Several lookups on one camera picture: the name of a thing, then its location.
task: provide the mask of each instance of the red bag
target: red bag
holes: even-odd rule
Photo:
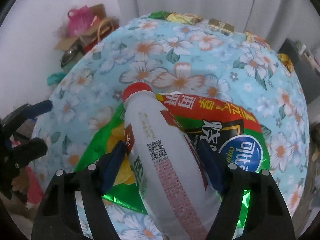
[[[70,37],[76,37],[84,33],[91,27],[94,19],[92,11],[87,6],[80,9],[71,9],[68,12],[68,17],[67,29]]]

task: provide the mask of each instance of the floral tablecloth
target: floral tablecloth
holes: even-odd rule
[[[74,170],[133,82],[146,82],[154,92],[178,90],[231,101],[254,113],[263,125],[271,173],[293,215],[309,149],[307,107],[297,75],[257,36],[226,36],[209,30],[207,21],[190,26],[134,19],[79,61],[55,89],[53,110],[39,118],[33,133],[48,146],[44,157],[30,163],[43,190],[56,170]],[[92,237],[77,204],[83,232]],[[111,203],[106,208],[122,239],[162,239],[148,216]]]

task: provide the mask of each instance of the gray curtain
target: gray curtain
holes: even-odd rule
[[[286,38],[312,49],[320,42],[320,17],[309,0],[118,0],[121,22],[153,11],[215,18],[265,38],[278,51]]]

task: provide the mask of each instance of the blue oval logo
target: blue oval logo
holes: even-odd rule
[[[219,153],[228,163],[235,163],[245,171],[256,172],[260,168],[263,152],[260,143],[251,135],[241,134],[226,141]]]

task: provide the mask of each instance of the white plastic bottle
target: white plastic bottle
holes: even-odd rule
[[[170,240],[204,240],[220,200],[188,136],[145,83],[123,92],[131,169],[149,216]]]

